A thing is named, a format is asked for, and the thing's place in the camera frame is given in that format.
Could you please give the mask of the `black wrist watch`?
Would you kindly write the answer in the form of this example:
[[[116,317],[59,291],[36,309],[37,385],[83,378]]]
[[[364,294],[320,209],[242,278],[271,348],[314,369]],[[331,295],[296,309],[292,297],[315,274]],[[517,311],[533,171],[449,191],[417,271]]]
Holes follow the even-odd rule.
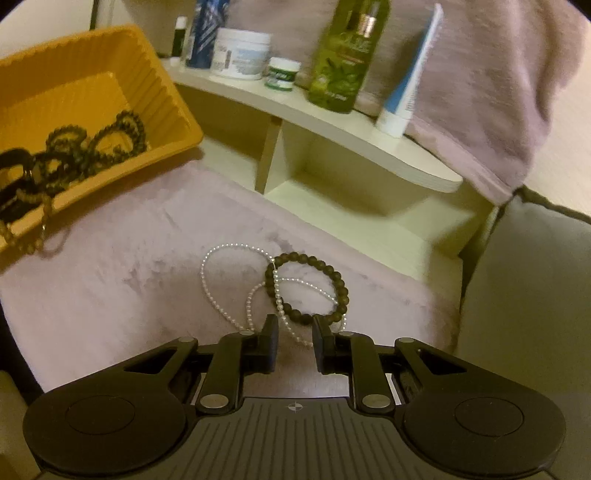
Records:
[[[39,192],[29,175],[29,171],[33,167],[33,161],[33,155],[22,148],[10,149],[1,154],[2,170],[15,166],[21,166],[24,170],[19,179],[11,181],[7,186],[1,188],[1,220],[5,223],[10,224],[20,220],[40,204],[39,200],[28,203],[17,198],[18,190],[22,190],[27,194],[37,194]]]

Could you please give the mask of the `orange plastic tray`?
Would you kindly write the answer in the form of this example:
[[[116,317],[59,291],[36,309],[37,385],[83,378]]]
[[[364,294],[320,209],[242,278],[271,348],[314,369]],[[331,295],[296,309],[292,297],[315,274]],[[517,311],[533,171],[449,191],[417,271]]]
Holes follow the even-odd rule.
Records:
[[[95,134],[123,110],[142,121],[146,152],[57,195],[60,213],[136,171],[196,147],[204,133],[135,25],[70,35],[1,61],[1,148],[41,150],[57,127]]]

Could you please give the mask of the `mauve fleece blanket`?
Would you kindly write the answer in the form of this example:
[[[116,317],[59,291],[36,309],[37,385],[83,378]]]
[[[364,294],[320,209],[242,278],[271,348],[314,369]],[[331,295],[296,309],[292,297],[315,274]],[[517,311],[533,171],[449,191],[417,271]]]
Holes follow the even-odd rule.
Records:
[[[588,22],[567,1],[447,1],[411,140],[492,208],[530,174]],[[207,165],[204,146],[95,192],[52,219],[45,249],[1,256],[1,307],[24,368],[48,391],[181,336],[217,341],[273,303],[266,255],[301,251],[342,273],[346,326],[451,351],[461,274],[423,282],[370,258]]]

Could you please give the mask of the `grey cushion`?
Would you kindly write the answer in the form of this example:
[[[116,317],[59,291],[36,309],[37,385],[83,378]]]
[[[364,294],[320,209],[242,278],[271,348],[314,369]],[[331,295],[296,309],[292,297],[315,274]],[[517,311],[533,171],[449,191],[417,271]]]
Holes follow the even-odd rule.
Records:
[[[589,216],[516,193],[468,284],[457,353],[540,391],[589,395]]]

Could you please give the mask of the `cream wooden shelf unit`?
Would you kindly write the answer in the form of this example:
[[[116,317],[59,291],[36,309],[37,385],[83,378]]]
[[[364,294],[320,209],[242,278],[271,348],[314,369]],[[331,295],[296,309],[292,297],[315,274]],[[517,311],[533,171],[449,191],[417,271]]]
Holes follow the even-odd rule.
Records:
[[[209,167],[405,275],[459,274],[492,205],[434,154],[361,113],[318,108],[301,89],[166,72],[204,129]]]

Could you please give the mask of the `blue white tube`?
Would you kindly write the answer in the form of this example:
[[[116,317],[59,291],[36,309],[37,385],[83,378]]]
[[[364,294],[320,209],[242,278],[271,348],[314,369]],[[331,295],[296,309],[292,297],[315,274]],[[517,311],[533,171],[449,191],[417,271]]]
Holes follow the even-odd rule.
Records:
[[[437,42],[444,18],[442,5],[436,3],[410,67],[385,101],[377,118],[376,128],[393,138],[404,136],[414,115],[419,83],[431,50]]]

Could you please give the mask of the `small green lid jar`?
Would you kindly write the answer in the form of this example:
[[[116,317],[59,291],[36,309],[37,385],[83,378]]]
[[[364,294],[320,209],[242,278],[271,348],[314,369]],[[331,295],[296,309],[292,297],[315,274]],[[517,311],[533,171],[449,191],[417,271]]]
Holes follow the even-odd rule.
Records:
[[[296,83],[297,73],[301,63],[281,57],[271,57],[267,65],[264,84],[273,90],[291,91]]]

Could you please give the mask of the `white cream jar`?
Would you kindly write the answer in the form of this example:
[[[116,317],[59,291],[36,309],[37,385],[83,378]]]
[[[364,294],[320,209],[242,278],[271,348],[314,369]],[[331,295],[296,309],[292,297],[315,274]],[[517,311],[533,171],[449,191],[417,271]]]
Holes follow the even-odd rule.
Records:
[[[270,55],[271,35],[221,28],[213,46],[211,72],[238,79],[259,80]]]

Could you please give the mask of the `green oil spray bottle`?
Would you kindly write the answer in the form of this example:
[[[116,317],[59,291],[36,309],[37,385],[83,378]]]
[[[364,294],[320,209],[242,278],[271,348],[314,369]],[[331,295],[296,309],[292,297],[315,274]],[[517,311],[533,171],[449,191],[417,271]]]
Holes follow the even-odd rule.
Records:
[[[391,10],[389,1],[341,1],[322,36],[308,101],[332,112],[353,111]]]

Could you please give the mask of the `small black white stick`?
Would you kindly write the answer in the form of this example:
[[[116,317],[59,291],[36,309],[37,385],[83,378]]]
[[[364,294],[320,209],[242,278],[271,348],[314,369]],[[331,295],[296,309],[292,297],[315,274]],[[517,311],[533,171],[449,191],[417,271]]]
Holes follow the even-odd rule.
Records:
[[[175,21],[170,60],[179,61],[184,46],[187,17],[178,16]]]

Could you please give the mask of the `blue spray bottle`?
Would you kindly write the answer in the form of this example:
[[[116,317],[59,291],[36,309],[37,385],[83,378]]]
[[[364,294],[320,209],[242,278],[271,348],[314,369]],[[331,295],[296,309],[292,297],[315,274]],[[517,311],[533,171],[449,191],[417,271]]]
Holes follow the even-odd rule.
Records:
[[[213,44],[219,29],[228,18],[229,0],[197,1],[187,43],[185,66],[211,68]]]

